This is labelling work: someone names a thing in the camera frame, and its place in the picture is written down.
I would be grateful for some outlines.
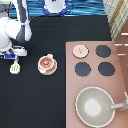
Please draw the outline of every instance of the white bowl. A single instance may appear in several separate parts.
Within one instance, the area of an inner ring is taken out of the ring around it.
[[[111,96],[99,87],[87,87],[76,98],[76,112],[87,125],[95,128],[105,127],[114,118],[115,109]]]

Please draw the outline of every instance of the black burner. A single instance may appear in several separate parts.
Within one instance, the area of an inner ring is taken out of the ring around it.
[[[86,62],[79,62],[75,66],[75,72],[79,76],[87,76],[91,71],[89,64]]]
[[[115,73],[114,66],[109,62],[100,63],[98,70],[103,76],[112,76]]]
[[[111,49],[106,45],[99,45],[96,48],[96,54],[100,57],[108,57],[111,55]]]

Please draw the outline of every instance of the pink stovetop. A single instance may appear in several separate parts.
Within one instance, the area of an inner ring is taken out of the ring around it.
[[[89,54],[78,59],[73,55],[73,48],[76,45],[85,45],[89,49]],[[95,50],[98,45],[107,45],[111,48],[111,55],[107,58],[99,57]],[[108,61],[115,67],[115,73],[106,77],[99,73],[98,65]],[[75,73],[75,65],[78,62],[87,62],[91,67],[91,72],[86,77],[80,77]],[[75,100],[78,93],[88,86],[97,86],[106,90],[115,103],[125,99],[125,83],[117,55],[114,41],[78,41],[66,43],[66,128],[90,128],[78,117],[75,110]],[[113,121],[105,128],[128,128],[128,111],[116,111]]]

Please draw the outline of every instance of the cup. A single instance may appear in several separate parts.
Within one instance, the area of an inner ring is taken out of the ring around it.
[[[38,70],[40,73],[50,73],[55,69],[55,60],[53,59],[52,54],[48,54],[47,56],[43,56],[38,61]]]

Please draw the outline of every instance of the stove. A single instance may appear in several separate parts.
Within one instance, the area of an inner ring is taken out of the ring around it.
[[[120,103],[125,83],[114,41],[66,42],[66,128],[91,128],[77,115],[75,101],[86,87],[104,89]],[[116,111],[105,128],[127,128],[128,111]]]

